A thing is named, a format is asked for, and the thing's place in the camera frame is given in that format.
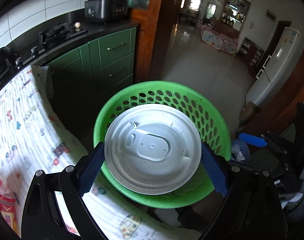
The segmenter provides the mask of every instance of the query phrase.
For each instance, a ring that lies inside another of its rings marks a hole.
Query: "tile floor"
[[[191,87],[209,99],[231,137],[239,125],[245,94],[255,82],[243,63],[204,43],[199,28],[182,22],[176,30],[173,27],[161,79]]]

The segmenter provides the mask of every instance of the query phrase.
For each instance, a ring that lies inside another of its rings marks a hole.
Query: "white tile wall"
[[[43,10],[38,12],[22,22],[18,23],[14,27],[10,29],[11,39],[14,40],[15,38],[19,37],[22,33],[25,33],[29,29],[43,23],[46,21],[46,11]]]
[[[61,14],[65,14],[79,9],[81,9],[80,0],[73,0],[52,6],[46,9],[47,20],[57,17]]]
[[[64,13],[84,8],[85,0],[27,0],[0,18],[0,48],[29,29]]]
[[[9,11],[9,27],[17,25],[26,18],[45,10],[44,0],[27,0]]]

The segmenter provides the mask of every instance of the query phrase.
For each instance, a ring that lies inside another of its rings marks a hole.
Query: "refrigerator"
[[[256,81],[246,94],[246,104],[262,107],[286,82],[290,60],[301,36],[299,30],[286,27],[272,55],[269,55],[256,75]]]

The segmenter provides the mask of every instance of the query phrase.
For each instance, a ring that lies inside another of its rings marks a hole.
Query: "green plastic basket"
[[[230,160],[230,134],[218,110],[193,89],[166,81],[139,83],[115,94],[104,105],[97,117],[93,132],[94,146],[104,141],[108,127],[118,115],[131,107],[149,103],[172,106],[185,113],[197,127],[201,141],[206,141],[216,154]],[[185,185],[162,195],[144,195],[127,189],[113,177],[106,163],[103,164],[101,170],[110,183],[125,196],[155,208],[187,206],[203,199],[214,190],[202,164]]]

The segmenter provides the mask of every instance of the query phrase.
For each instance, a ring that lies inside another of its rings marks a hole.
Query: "black countertop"
[[[38,32],[47,30],[59,23],[69,23],[73,25],[75,22],[81,23],[81,28],[86,29],[87,32],[78,35],[74,38],[66,40],[61,44],[52,47],[51,49],[37,55],[35,58],[31,56],[31,48],[34,46],[40,46],[38,41]],[[118,32],[121,30],[138,27],[139,24],[132,22],[130,20],[122,20],[117,22],[111,22],[107,24],[98,24],[93,22],[88,22],[84,19],[84,10],[77,10],[64,15],[60,15],[49,21],[46,21],[19,36],[13,40],[8,47],[11,48],[18,57],[21,57],[23,62],[20,70],[15,69],[14,72],[11,71],[7,73],[0,81],[0,90],[21,70],[23,70],[28,65],[38,65],[42,66],[51,60],[57,58],[58,56],[70,51],[73,48],[79,47],[88,41],[94,40],[96,38],[108,35],[110,33]]]

